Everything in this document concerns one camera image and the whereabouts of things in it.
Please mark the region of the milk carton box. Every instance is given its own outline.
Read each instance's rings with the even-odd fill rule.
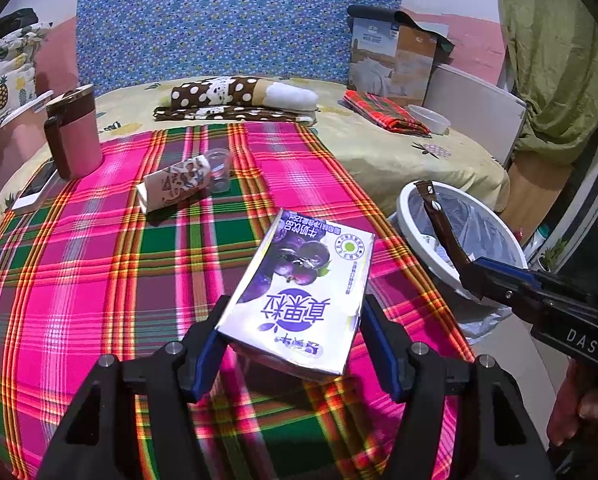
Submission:
[[[308,380],[344,372],[375,235],[281,210],[217,330],[253,360]]]

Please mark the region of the blue patterned fabric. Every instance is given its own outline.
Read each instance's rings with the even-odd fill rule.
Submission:
[[[346,8],[401,0],[77,0],[77,62],[97,93],[195,75],[345,83]]]

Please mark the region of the brown polka dot blanket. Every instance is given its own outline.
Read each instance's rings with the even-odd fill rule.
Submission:
[[[154,109],[156,121],[276,121],[311,126],[317,94],[256,76],[208,77],[175,86]]]

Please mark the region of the trash can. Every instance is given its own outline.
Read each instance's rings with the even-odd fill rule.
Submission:
[[[433,184],[452,231],[471,260],[486,256],[527,269],[524,251],[496,214],[456,187],[440,182]],[[510,307],[487,298],[478,300],[461,286],[459,273],[439,244],[414,183],[401,191],[393,225],[401,232],[419,261],[428,268],[470,344],[483,339],[494,330],[497,323],[512,314]]]

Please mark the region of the metal screw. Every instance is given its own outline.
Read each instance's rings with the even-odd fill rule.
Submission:
[[[102,355],[99,359],[97,359],[97,364],[103,368],[108,368],[112,366],[115,362],[115,356],[113,354],[105,354]]]
[[[430,350],[430,347],[421,341],[415,341],[410,348],[417,355],[425,355]]]
[[[495,358],[488,354],[479,356],[479,364],[484,368],[494,368],[496,366]]]
[[[183,350],[183,345],[179,341],[170,341],[166,345],[166,353],[170,355],[177,355]]]

